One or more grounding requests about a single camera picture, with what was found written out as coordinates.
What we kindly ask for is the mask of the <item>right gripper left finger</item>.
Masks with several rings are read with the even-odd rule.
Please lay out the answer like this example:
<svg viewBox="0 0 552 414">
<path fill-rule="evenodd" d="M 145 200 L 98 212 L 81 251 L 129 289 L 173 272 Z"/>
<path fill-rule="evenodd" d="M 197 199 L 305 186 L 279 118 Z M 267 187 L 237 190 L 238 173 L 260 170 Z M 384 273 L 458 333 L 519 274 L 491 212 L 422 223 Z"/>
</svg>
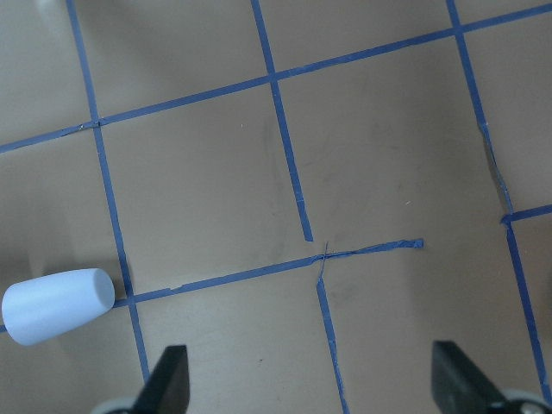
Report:
<svg viewBox="0 0 552 414">
<path fill-rule="evenodd" d="M 191 399 L 186 345 L 165 348 L 130 413 L 186 413 Z"/>
</svg>

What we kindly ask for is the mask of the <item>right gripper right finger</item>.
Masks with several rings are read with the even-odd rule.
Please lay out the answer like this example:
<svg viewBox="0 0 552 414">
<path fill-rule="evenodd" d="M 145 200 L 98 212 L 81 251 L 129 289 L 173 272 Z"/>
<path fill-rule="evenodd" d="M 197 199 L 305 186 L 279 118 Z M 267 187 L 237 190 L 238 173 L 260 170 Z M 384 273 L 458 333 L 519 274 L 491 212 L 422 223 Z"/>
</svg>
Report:
<svg viewBox="0 0 552 414">
<path fill-rule="evenodd" d="M 505 413 L 507 399 L 452 341 L 434 341 L 431 395 L 441 413 Z"/>
</svg>

